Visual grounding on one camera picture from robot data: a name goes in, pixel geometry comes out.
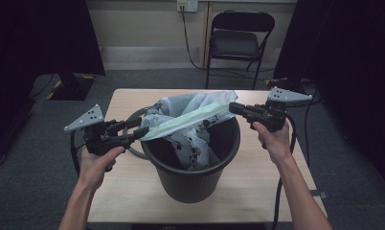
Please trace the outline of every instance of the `person's left hand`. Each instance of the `person's left hand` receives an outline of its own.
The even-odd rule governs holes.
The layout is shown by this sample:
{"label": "person's left hand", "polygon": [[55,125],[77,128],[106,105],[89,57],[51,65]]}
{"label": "person's left hand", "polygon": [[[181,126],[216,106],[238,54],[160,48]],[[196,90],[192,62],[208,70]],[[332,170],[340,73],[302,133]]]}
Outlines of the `person's left hand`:
{"label": "person's left hand", "polygon": [[81,149],[81,166],[79,171],[79,183],[96,191],[103,182],[105,169],[111,169],[116,163],[116,158],[125,151],[123,147],[111,149],[103,156],[89,153],[86,147]]}

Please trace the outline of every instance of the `black trash can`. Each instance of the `black trash can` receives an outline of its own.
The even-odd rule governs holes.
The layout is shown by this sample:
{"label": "black trash can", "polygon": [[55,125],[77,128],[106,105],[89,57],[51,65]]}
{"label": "black trash can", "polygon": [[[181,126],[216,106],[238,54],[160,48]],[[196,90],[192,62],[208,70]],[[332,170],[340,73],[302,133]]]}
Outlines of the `black trash can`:
{"label": "black trash can", "polygon": [[145,155],[156,167],[163,188],[173,199],[196,203],[215,190],[222,170],[234,159],[240,144],[240,128],[236,118],[211,126],[210,147],[220,162],[206,169],[187,171],[183,168],[171,143],[163,138],[142,142]]}

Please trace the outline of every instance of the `black backdrop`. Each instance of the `black backdrop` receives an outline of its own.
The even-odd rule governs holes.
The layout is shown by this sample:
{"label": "black backdrop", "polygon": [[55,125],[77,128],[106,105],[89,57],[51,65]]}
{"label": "black backdrop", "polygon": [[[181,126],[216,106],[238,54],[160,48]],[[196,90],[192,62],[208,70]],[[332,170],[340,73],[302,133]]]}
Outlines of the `black backdrop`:
{"label": "black backdrop", "polygon": [[34,80],[62,70],[104,76],[85,0],[0,0],[0,143]]}
{"label": "black backdrop", "polygon": [[299,0],[275,78],[316,80],[385,180],[385,0]]}

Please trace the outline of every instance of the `forearm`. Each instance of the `forearm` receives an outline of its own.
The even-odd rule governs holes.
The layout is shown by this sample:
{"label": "forearm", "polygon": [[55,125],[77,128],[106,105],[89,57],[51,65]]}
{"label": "forearm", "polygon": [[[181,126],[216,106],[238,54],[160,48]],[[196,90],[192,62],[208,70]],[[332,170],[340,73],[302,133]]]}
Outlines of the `forearm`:
{"label": "forearm", "polygon": [[85,229],[95,190],[78,183],[70,197],[59,230]]}
{"label": "forearm", "polygon": [[311,196],[294,160],[288,157],[278,164],[295,229],[331,229],[324,213]]}

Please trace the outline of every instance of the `trash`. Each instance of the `trash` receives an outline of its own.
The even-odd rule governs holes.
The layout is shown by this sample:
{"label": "trash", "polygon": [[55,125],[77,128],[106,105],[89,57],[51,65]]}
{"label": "trash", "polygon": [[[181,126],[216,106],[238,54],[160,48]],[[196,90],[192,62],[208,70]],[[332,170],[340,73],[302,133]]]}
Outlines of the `trash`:
{"label": "trash", "polygon": [[141,127],[149,127],[149,133],[140,141],[164,138],[186,170],[208,168],[219,159],[209,147],[207,129],[235,117],[229,103],[237,98],[233,90],[163,98],[147,111]]}

